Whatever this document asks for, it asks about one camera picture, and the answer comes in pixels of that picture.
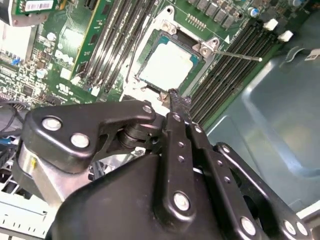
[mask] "mounting screw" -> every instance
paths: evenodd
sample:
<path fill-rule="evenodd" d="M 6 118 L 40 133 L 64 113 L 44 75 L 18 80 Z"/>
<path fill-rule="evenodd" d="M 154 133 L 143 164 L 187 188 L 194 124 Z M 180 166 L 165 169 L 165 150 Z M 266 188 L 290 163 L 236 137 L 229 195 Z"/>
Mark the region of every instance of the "mounting screw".
<path fill-rule="evenodd" d="M 206 48 L 206 47 L 201 48 L 200 49 L 200 53 L 203 56 L 207 55 L 208 54 L 208 48 Z"/>
<path fill-rule="evenodd" d="M 169 32 L 170 30 L 171 30 L 171 25 L 170 25 L 170 23 L 168 23 L 168 22 L 164 22 L 163 24 L 162 24 L 162 30 L 163 31 L 165 31 L 165 32 Z"/>
<path fill-rule="evenodd" d="M 173 195 L 175 205 L 181 211 L 187 211 L 190 208 L 190 203 L 186 195 L 181 192 L 176 192 Z"/>
<path fill-rule="evenodd" d="M 148 105 L 144 105 L 142 109 L 148 114 L 152 113 L 152 109 Z"/>
<path fill-rule="evenodd" d="M 180 163 L 184 163 L 184 162 L 185 162 L 185 158 L 180 155 L 180 156 L 178 156 L 178 161 L 179 161 Z"/>
<path fill-rule="evenodd" d="M 175 120 L 177 120 L 178 122 L 180 122 L 180 121 L 181 121 L 180 116 L 179 116 L 179 115 L 177 115 L 177 114 L 173 114 L 173 118 L 174 118 Z"/>
<path fill-rule="evenodd" d="M 297 222 L 296 222 L 296 226 L 298 227 L 299 231 L 300 231 L 303 235 L 308 236 L 308 232 L 307 232 L 306 228 L 302 225 L 301 222 L 298 222 L 298 221 L 297 221 Z"/>
<path fill-rule="evenodd" d="M 42 126 L 50 131 L 57 131 L 61 128 L 61 122 L 53 117 L 47 117 L 42 121 Z"/>
<path fill-rule="evenodd" d="M 290 222 L 288 222 L 287 220 L 284 221 L 284 226 L 290 234 L 292 234 L 292 235 L 297 234 L 294 226 L 292 226 L 292 224 Z"/>
<path fill-rule="evenodd" d="M 256 234 L 256 229 L 253 223 L 246 217 L 241 218 L 241 224 L 243 229 L 250 234 L 251 236 L 254 236 Z"/>
<path fill-rule="evenodd" d="M 86 148 L 89 146 L 89 138 L 82 133 L 75 133 L 71 137 L 71 143 L 78 148 Z"/>
<path fill-rule="evenodd" d="M 180 148 L 184 148 L 185 147 L 185 144 L 182 141 L 178 142 L 178 145 L 179 145 Z"/>
<path fill-rule="evenodd" d="M 198 133 L 202 133 L 202 130 L 198 125 L 195 125 L 194 128 Z"/>
<path fill-rule="evenodd" d="M 226 145 L 222 146 L 222 149 L 226 152 L 226 153 L 230 153 L 229 148 Z"/>

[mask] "yellow component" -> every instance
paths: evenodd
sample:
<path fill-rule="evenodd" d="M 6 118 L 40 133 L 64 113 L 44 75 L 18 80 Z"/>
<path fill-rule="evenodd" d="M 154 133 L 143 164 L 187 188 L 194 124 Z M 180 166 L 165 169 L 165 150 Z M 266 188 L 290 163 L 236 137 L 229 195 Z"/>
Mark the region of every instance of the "yellow component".
<path fill-rule="evenodd" d="M 33 157 L 31 159 L 31 167 L 32 167 L 32 169 L 35 169 L 36 165 L 37 165 L 37 159 L 35 157 Z"/>
<path fill-rule="evenodd" d="M 61 5 L 60 5 L 59 10 L 63 10 L 63 9 L 65 9 L 66 4 L 67 4 L 67 0 L 63 0 L 63 2 L 62 2 L 62 3 L 61 3 Z"/>

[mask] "black plastic arm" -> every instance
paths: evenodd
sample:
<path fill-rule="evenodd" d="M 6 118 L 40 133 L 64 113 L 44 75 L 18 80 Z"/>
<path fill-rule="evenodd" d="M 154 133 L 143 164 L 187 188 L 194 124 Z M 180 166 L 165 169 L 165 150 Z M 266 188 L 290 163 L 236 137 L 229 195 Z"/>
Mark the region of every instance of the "black plastic arm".
<path fill-rule="evenodd" d="M 46 129 L 46 118 L 58 120 L 61 128 Z M 65 172 L 80 173 L 88 168 L 95 154 L 107 156 L 107 149 L 121 128 L 150 124 L 155 119 L 154 110 L 137 100 L 42 107 L 27 114 L 21 138 L 38 157 Z M 88 146 L 75 146 L 71 142 L 74 134 L 87 136 Z"/>

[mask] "electrolytic capacitor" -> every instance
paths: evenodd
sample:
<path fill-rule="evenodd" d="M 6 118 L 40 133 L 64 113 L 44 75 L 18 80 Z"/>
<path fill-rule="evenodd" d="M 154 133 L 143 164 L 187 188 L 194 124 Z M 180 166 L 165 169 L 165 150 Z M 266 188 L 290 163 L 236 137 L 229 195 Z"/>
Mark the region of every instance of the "electrolytic capacitor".
<path fill-rule="evenodd" d="M 248 13 L 252 18 L 256 18 L 259 15 L 259 9 L 254 8 L 254 7 L 249 7 Z"/>

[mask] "white connector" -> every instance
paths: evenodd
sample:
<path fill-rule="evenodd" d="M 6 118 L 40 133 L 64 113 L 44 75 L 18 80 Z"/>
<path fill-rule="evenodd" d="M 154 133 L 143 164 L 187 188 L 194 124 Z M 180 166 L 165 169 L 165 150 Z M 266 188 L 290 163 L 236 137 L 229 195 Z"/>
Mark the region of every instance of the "white connector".
<path fill-rule="evenodd" d="M 289 40 L 291 39 L 291 37 L 293 36 L 294 34 L 287 30 L 285 31 L 284 33 L 282 33 L 281 35 L 278 36 L 278 39 L 281 41 L 281 42 L 289 42 Z"/>
<path fill-rule="evenodd" d="M 273 31 L 277 25 L 278 25 L 278 21 L 272 18 L 268 22 L 263 24 L 263 27 L 269 31 Z"/>

